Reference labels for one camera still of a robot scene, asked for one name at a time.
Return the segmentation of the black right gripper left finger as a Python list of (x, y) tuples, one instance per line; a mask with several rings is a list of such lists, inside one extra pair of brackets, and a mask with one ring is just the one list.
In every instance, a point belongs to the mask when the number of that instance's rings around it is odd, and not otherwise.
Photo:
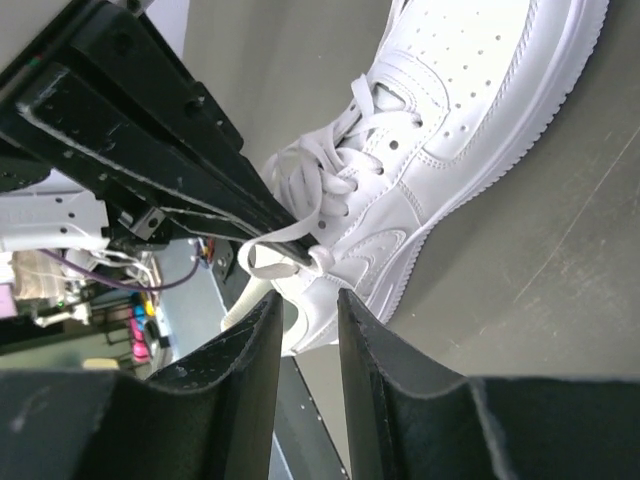
[(266, 478), (282, 334), (272, 292), (146, 380), (114, 369), (3, 371), (2, 477)]

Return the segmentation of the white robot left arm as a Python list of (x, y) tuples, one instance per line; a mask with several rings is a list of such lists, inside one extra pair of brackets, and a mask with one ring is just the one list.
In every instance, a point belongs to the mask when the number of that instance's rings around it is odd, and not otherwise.
[(314, 238), (184, 66), (185, 1), (1, 5), (1, 247), (153, 248), (219, 237), (309, 265)]

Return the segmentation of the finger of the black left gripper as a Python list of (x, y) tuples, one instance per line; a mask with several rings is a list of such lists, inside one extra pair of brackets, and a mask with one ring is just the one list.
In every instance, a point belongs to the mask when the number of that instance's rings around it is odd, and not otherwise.
[(158, 208), (183, 225), (292, 224), (242, 155), (244, 141), (231, 120), (164, 42), (151, 78), (165, 110), (164, 141), (153, 140), (134, 156), (120, 154), (127, 132), (109, 126), (114, 143), (96, 152), (96, 160), (153, 190)]
[(312, 237), (285, 239), (293, 217), (212, 119), (204, 112), (188, 117), (185, 105), (119, 104), (51, 64), (19, 89), (14, 139), (110, 203), (127, 190), (185, 231), (253, 240), (310, 265)]

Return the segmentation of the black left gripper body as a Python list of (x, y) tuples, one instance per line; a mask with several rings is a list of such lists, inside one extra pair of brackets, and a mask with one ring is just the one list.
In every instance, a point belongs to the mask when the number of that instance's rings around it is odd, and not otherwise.
[(26, 122), (19, 96), (54, 56), (81, 73), (81, 92), (101, 111), (89, 114), (67, 97), (64, 112), (90, 127), (85, 139), (100, 149), (113, 145), (109, 126), (127, 139), (120, 154), (134, 156), (165, 139), (165, 110), (152, 89), (165, 42), (146, 13), (148, 1), (4, 1), (1, 4), (1, 191), (23, 192), (50, 176), (60, 156), (57, 138)]

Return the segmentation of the white sneaker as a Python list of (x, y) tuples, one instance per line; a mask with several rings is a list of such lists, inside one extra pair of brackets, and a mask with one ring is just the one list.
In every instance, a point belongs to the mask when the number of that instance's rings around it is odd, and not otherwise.
[(331, 250), (322, 275), (249, 282), (222, 321), (238, 323), (269, 290), (297, 311), (282, 352), (338, 340), (337, 301), (354, 292), (381, 322), (404, 294), (430, 231), (505, 175), (573, 90), (597, 43), (604, 1), (395, 1), (369, 71), (421, 115), (417, 129), (378, 129), (364, 151), (384, 173), (345, 170), (357, 184), (347, 216), (310, 235)]

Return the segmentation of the white shoelace of shoe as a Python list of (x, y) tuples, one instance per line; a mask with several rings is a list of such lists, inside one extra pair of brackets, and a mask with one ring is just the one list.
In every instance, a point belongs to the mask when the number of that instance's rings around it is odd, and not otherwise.
[(343, 197), (354, 193), (357, 184), (346, 178), (345, 170), (375, 175), (384, 173), (380, 159), (364, 151), (364, 143), (378, 129), (417, 129), (421, 115), (409, 111), (404, 102), (382, 87), (370, 85), (362, 75), (351, 84), (349, 108), (329, 125), (302, 135), (278, 151), (265, 164), (262, 178), (275, 199), (291, 213), (295, 222), (243, 244), (241, 267), (259, 280), (275, 280), (306, 269), (316, 275), (335, 264), (331, 250), (322, 245), (308, 248), (310, 264), (289, 257), (272, 263), (258, 261), (258, 250), (271, 251), (274, 245), (300, 240), (320, 228), (323, 218), (347, 216)]

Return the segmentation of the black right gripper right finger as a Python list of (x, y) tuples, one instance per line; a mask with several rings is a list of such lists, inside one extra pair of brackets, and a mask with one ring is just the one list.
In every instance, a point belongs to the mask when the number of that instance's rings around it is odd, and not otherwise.
[(461, 375), (338, 298), (356, 479), (635, 479), (634, 378)]

